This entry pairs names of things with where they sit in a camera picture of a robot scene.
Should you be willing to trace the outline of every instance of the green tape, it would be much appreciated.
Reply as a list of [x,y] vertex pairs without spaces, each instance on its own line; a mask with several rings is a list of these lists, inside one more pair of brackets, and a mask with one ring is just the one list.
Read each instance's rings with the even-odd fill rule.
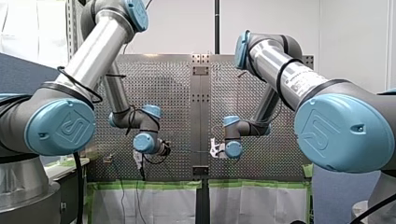
[[306,178],[312,178],[314,174],[314,164],[305,164],[303,165],[304,175]]
[[114,182],[88,183],[94,190],[100,189],[200,189],[201,181],[148,182],[140,180],[119,180]]
[[88,224],[92,224],[92,205],[93,194],[96,190],[101,189],[200,189],[202,187],[201,181],[180,181],[180,182],[148,182],[140,180],[120,180],[114,182],[91,182],[87,184],[87,209],[88,209]]
[[243,186],[272,189],[307,189],[310,182],[279,182],[268,180],[209,180],[210,188],[241,188]]

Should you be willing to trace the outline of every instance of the black cable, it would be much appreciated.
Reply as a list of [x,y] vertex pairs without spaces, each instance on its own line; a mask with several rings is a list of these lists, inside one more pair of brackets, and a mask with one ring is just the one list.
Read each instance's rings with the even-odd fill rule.
[[82,224],[82,215],[84,212],[84,179],[82,178],[82,166],[81,160],[79,159],[78,152],[73,153],[76,170],[78,177],[78,212],[77,212],[77,224]]
[[117,74],[106,74],[107,77],[120,77],[120,78],[125,78],[125,75],[117,75]]
[[134,116],[136,114],[136,107],[134,105],[131,105],[131,108],[132,108],[133,111],[129,114],[128,129],[126,130],[125,136],[128,135],[128,133],[132,130],[132,123],[134,123]]
[[72,76],[70,76],[69,74],[66,73],[66,71],[64,71],[64,67],[63,66],[59,66],[57,68],[58,72],[60,72],[62,75],[64,75],[65,77],[67,77],[74,85],[78,85],[80,86],[82,89],[86,90],[87,92],[89,92],[90,94],[94,95],[96,98],[98,98],[99,100],[97,101],[92,101],[94,104],[98,104],[103,102],[103,98],[101,95],[99,95],[96,91],[91,90],[90,88],[84,86],[83,84],[81,84],[79,81],[75,80]]
[[251,71],[253,72],[253,76],[257,77],[259,80],[261,80],[263,82],[266,82],[261,76],[259,76],[259,73],[257,73],[256,69],[254,68],[253,58],[250,55],[250,46],[249,46],[249,43],[248,43],[248,34],[250,34],[250,31],[246,30],[245,31],[245,39],[247,40],[247,59],[248,59],[248,62],[250,64]]
[[[140,167],[139,171],[140,171],[140,174],[142,175],[142,180],[143,180],[143,181],[146,181],[145,170],[144,170],[144,166],[143,166],[143,165],[144,165],[144,164],[143,164],[143,160],[141,161],[141,165],[142,165],[142,167]],[[137,209],[139,210],[139,215],[140,215],[140,218],[142,218],[143,223],[144,223],[144,224],[147,224],[147,223],[146,223],[146,220],[143,218],[142,210],[141,210],[141,208],[140,208],[139,190],[138,190],[138,188],[137,188],[137,184],[138,184],[138,183],[139,183],[139,181],[136,181]]]
[[396,201],[396,193],[389,196],[387,199],[383,200],[382,202],[369,208],[367,211],[362,213],[360,216],[353,219],[352,222],[350,222],[350,224],[361,224],[361,221],[364,220],[366,217],[370,216],[372,213],[374,213],[378,209],[380,209],[380,208],[384,207],[385,205],[392,203],[394,201]]
[[281,90],[281,78],[283,75],[283,71],[285,71],[285,69],[289,66],[289,64],[291,63],[303,63],[300,59],[296,59],[296,58],[292,58],[290,59],[288,62],[282,64],[282,66],[280,67],[279,71],[277,72],[276,75],[276,91],[277,94],[279,95],[279,98],[282,100],[283,104],[285,106],[287,106],[290,110],[294,111],[293,108],[291,108],[290,104],[286,101],[285,97],[282,94],[282,90]]
[[121,183],[121,189],[122,189],[121,207],[122,207],[122,215],[123,215],[122,223],[125,224],[125,223],[126,223],[125,205],[124,205],[124,203],[123,203],[123,200],[124,200],[124,198],[125,198],[125,188],[124,188],[124,186],[123,186],[123,181],[122,181],[122,178],[121,178],[121,175],[120,175],[118,166],[116,165],[115,162],[112,163],[112,164],[114,164],[114,169],[116,170],[117,178],[120,180],[120,183]]
[[149,8],[149,5],[151,4],[152,0],[148,1],[148,4],[146,5],[146,10]]
[[168,158],[168,155],[166,155],[166,156],[164,156],[163,159],[160,160],[160,161],[151,161],[151,160],[149,160],[149,159],[146,157],[145,154],[142,154],[142,155],[143,155],[143,158],[145,159],[145,161],[147,161],[148,163],[153,164],[153,165],[161,164],[161,163],[163,163],[164,161],[166,161],[166,158]]
[[150,115],[149,113],[145,112],[142,109],[136,109],[136,107],[134,105],[131,105],[132,108],[132,112],[129,114],[129,118],[128,118],[128,129],[126,130],[126,134],[128,135],[128,133],[132,130],[132,124],[134,123],[134,117],[137,111],[144,113],[145,115],[147,115],[150,119],[152,119],[152,121],[154,121],[154,123],[157,125],[158,130],[160,130],[160,122],[158,122],[158,120],[156,120],[152,115]]

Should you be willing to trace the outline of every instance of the blue joint cap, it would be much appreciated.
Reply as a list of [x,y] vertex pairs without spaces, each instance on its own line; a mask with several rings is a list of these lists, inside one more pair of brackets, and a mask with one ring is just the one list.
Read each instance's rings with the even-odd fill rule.
[[236,122],[238,122],[240,118],[238,116],[227,116],[223,119],[223,126],[227,127],[229,125],[232,125]]
[[157,119],[161,118],[161,109],[156,105],[143,105],[142,110]]
[[393,155],[393,131],[384,117],[360,99],[323,94],[297,111],[294,131],[306,157],[338,172],[380,170]]
[[250,33],[242,33],[238,41],[236,42],[235,56],[233,58],[234,66],[237,69],[246,69],[246,61],[248,56],[248,41],[250,39]]
[[144,154],[153,153],[155,149],[154,139],[148,133],[140,133],[134,138],[134,149]]
[[128,14],[137,32],[144,32],[149,28],[149,16],[141,0],[124,0]]
[[117,127],[116,123],[114,123],[114,114],[113,113],[110,113],[110,115],[108,115],[108,124],[110,124],[110,126],[113,128]]
[[92,109],[77,99],[61,99],[39,108],[24,130],[25,144],[43,156],[81,151],[95,132]]
[[238,159],[242,155],[242,145],[239,142],[231,141],[225,146],[225,154],[230,159]]

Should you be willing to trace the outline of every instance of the white wall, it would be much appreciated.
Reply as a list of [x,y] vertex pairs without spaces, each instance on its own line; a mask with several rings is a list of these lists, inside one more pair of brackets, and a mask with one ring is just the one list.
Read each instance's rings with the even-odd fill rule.
[[153,0],[148,30],[126,53],[207,53],[214,50],[213,0]]
[[[319,72],[323,76],[348,79],[372,92],[387,89],[389,78],[396,77],[396,67],[391,69],[388,63],[391,2],[320,0]],[[396,48],[393,52],[396,62]],[[348,223],[352,205],[369,198],[377,179],[378,173],[337,174],[316,167],[315,222]]]
[[[153,0],[148,15],[148,30],[126,53],[214,52],[214,0]],[[222,0],[220,52],[233,54],[236,39],[249,29],[291,35],[304,54],[318,57],[318,21],[318,0]]]
[[384,91],[389,0],[320,3],[320,73],[330,78],[347,78],[368,91]]
[[318,68],[318,0],[225,0],[221,2],[220,51],[233,54],[235,43],[246,29],[253,33],[294,37],[303,54],[316,57]]

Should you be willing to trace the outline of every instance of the robotic arm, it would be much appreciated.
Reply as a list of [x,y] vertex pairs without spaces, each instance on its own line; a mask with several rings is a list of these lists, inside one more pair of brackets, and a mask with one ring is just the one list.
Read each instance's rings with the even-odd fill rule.
[[[396,97],[372,94],[344,79],[329,80],[304,66],[301,55],[288,36],[246,31],[239,37],[235,66],[268,83],[250,125],[257,118],[268,120],[280,98],[296,111],[298,144],[316,165],[347,173],[394,170]],[[235,116],[224,119],[226,153],[240,156],[240,136],[253,133],[248,126]]]
[[121,46],[148,28],[141,0],[90,1],[81,24],[85,41],[66,68],[58,68],[55,81],[43,83],[31,97],[0,95],[0,219],[6,223],[60,222],[59,185],[49,183],[38,155],[69,155],[90,142],[96,125],[92,96],[101,100],[93,90],[102,77],[113,111],[110,123],[139,128],[134,147],[142,153],[169,152],[157,138],[161,109],[131,108],[114,63]]

